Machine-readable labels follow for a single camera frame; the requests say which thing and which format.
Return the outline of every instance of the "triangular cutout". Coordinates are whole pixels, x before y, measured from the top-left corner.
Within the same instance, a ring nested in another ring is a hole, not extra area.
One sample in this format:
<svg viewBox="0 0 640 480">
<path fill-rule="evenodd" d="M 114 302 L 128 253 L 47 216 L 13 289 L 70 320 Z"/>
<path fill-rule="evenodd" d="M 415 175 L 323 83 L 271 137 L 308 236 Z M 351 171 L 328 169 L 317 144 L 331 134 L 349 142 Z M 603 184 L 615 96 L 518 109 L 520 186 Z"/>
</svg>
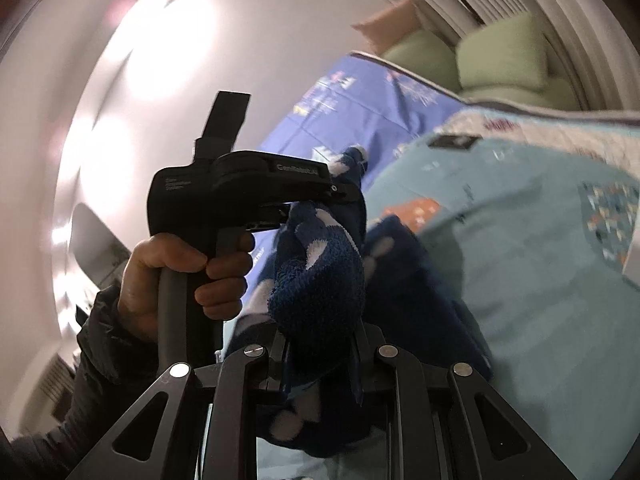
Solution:
<svg viewBox="0 0 640 480">
<path fill-rule="evenodd" d="M 504 460 L 526 452 L 529 445 L 494 404 L 483 394 L 476 394 L 475 398 L 484 432 L 489 441 L 489 448 L 491 448 L 491 454 L 494 458 Z"/>
<path fill-rule="evenodd" d="M 142 462 L 149 460 L 168 400 L 169 395 L 166 392 L 156 393 L 132 423 L 116 438 L 113 442 L 113 450 Z"/>
</svg>

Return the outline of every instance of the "green cushion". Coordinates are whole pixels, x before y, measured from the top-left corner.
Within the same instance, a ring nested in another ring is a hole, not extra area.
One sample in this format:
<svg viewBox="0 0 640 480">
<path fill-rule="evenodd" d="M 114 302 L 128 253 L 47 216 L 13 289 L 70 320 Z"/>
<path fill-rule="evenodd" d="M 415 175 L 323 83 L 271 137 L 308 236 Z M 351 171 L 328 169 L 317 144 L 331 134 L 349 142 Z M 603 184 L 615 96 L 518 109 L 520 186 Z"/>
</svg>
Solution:
<svg viewBox="0 0 640 480">
<path fill-rule="evenodd" d="M 452 92 L 460 90 L 456 55 L 447 44 L 428 30 L 416 30 L 383 55 L 391 63 L 433 81 Z"/>
<path fill-rule="evenodd" d="M 458 45 L 462 88 L 519 86 L 543 90 L 548 81 L 545 40 L 530 12 L 469 34 Z"/>
<path fill-rule="evenodd" d="M 521 105 L 555 108 L 554 104 L 541 92 L 533 92 L 517 86 L 484 86 L 463 90 L 459 95 L 465 99 L 504 99 Z"/>
<path fill-rule="evenodd" d="M 569 82 L 561 77 L 550 77 L 549 85 L 543 90 L 542 95 L 557 110 L 566 112 L 580 111 L 580 103 L 575 96 L 574 90 Z"/>
</svg>

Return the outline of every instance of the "hand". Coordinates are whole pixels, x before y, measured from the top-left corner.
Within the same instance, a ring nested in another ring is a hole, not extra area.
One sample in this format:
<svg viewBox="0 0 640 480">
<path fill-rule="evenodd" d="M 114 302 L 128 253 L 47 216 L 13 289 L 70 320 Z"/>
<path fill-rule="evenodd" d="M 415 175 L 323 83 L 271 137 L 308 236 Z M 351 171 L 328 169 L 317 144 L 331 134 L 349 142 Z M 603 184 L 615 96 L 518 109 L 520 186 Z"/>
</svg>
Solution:
<svg viewBox="0 0 640 480">
<path fill-rule="evenodd" d="M 240 313 L 240 298 L 246 292 L 244 276 L 253 261 L 254 236 L 247 232 L 238 243 L 238 252 L 213 258 L 197 251 L 181 238 L 161 233 L 136 245 L 124 270 L 118 302 L 121 325 L 138 339 L 158 340 L 158 283 L 162 267 L 177 272 L 205 269 L 212 283 L 200 286 L 196 301 L 211 319 L 233 319 Z"/>
</svg>

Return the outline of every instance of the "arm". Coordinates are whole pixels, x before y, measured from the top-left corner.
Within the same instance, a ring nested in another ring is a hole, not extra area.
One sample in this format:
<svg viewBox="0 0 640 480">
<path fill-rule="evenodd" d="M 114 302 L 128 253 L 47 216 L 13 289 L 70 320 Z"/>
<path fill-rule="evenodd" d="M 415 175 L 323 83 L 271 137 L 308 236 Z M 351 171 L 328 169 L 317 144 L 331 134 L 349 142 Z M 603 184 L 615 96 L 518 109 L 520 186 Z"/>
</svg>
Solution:
<svg viewBox="0 0 640 480">
<path fill-rule="evenodd" d="M 46 435 L 9 441 L 0 431 L 3 480 L 63 480 L 104 433 L 156 378 L 158 369 L 158 281 L 161 267 L 178 272 L 206 268 L 216 280 L 196 290 L 212 319 L 231 319 L 246 290 L 254 240 L 240 240 L 239 252 L 207 262 L 204 254 L 173 235 L 138 244 L 124 272 L 122 291 L 111 287 L 96 297 L 78 335 L 82 357 L 69 413 Z"/>
</svg>

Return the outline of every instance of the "blue fleece cloth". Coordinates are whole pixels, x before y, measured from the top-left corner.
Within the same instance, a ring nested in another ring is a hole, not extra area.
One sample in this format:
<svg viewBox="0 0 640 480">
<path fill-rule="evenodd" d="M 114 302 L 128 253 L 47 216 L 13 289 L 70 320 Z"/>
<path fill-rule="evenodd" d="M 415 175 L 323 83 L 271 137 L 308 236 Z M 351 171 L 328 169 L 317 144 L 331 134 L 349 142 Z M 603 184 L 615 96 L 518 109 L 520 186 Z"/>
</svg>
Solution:
<svg viewBox="0 0 640 480">
<path fill-rule="evenodd" d="M 361 148 L 330 164 L 334 182 L 358 186 L 366 169 Z M 467 362 L 491 377 L 462 307 L 411 231 L 393 216 L 365 232 L 362 197 L 344 205 L 294 204 L 238 320 L 230 352 L 268 345 L 276 327 L 289 340 L 290 400 L 257 412 L 257 436 L 273 444 L 328 457 L 369 434 L 375 415 L 353 399 L 345 364 L 361 318 L 424 363 Z"/>
</svg>

